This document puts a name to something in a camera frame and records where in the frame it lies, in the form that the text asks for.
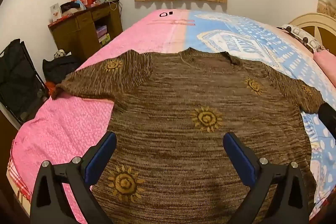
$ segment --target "sweater sleeve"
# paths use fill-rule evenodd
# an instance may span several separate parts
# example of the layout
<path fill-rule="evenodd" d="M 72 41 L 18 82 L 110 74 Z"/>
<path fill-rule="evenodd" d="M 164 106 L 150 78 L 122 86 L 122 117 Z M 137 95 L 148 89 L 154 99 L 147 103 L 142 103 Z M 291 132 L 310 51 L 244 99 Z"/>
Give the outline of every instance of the sweater sleeve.
<path fill-rule="evenodd" d="M 263 66 L 272 85 L 280 90 L 284 97 L 306 113 L 318 112 L 324 100 L 317 89 L 308 86 L 301 80 L 292 79 L 265 64 Z"/>
<path fill-rule="evenodd" d="M 70 73 L 56 86 L 52 98 L 65 91 L 81 98 L 115 100 L 123 93 L 131 93 L 147 81 L 151 73 L 151 54 L 130 50 Z"/>

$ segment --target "patterned pillow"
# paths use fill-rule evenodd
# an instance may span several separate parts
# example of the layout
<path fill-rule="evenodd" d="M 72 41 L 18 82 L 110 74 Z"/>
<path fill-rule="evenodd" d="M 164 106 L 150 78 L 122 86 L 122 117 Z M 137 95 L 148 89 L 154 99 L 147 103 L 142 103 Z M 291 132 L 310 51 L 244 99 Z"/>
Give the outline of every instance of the patterned pillow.
<path fill-rule="evenodd" d="M 302 44 L 304 44 L 305 47 L 312 53 L 325 50 L 325 47 L 323 47 L 323 45 L 320 44 L 320 42 L 318 42 L 310 33 L 306 32 L 305 30 L 300 29 L 297 26 L 288 24 L 282 25 L 281 28 L 291 33 L 296 39 L 298 39 Z"/>

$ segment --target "blue bedsheet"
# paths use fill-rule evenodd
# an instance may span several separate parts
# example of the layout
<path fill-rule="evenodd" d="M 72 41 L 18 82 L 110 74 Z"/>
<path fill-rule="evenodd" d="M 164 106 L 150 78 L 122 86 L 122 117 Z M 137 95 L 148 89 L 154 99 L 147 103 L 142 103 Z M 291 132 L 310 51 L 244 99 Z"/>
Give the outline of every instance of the blue bedsheet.
<path fill-rule="evenodd" d="M 336 94 L 331 83 L 312 58 L 262 27 L 261 23 L 201 11 L 191 11 L 188 19 L 194 20 L 197 28 L 187 28 L 186 48 L 193 47 L 204 52 L 227 51 L 242 59 L 261 61 L 315 87 L 323 99 L 336 109 Z M 311 171 L 317 181 L 314 215 L 336 185 L 336 147 L 335 139 L 316 114 L 302 112 L 302 118 L 312 146 Z"/>

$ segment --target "black bag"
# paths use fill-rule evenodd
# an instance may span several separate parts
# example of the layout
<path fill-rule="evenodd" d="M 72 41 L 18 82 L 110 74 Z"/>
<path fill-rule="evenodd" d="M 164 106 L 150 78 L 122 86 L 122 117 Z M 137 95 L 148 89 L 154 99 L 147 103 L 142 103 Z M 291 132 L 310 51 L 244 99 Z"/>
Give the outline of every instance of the black bag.
<path fill-rule="evenodd" d="M 20 123 L 43 103 L 46 91 L 25 50 L 24 42 L 16 39 L 0 57 L 0 99 Z"/>
<path fill-rule="evenodd" d="M 52 61 L 43 60 L 42 69 L 48 82 L 60 84 L 65 77 L 78 69 L 82 62 L 76 57 L 69 55 L 56 58 Z"/>
<path fill-rule="evenodd" d="M 70 1 L 70 2 L 67 2 L 67 3 L 64 3 L 61 5 L 61 12 L 64 13 L 66 12 L 67 10 L 70 10 L 72 8 L 80 8 L 81 5 L 79 3 L 76 3 L 74 1 Z"/>

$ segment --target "sweater neckline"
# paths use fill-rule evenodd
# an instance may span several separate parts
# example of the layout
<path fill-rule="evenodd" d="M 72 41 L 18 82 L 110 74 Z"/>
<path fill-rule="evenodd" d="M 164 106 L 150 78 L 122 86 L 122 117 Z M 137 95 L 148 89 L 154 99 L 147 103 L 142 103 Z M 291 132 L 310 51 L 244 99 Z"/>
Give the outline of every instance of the sweater neckline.
<path fill-rule="evenodd" d="M 181 60 L 191 67 L 203 71 L 213 72 L 232 72 L 240 70 L 242 62 L 239 58 L 230 55 L 228 52 L 201 52 L 194 48 L 188 48 L 179 53 Z M 208 59 L 209 62 L 201 62 L 202 58 Z M 221 67 L 213 66 L 211 59 L 216 58 L 221 60 Z"/>

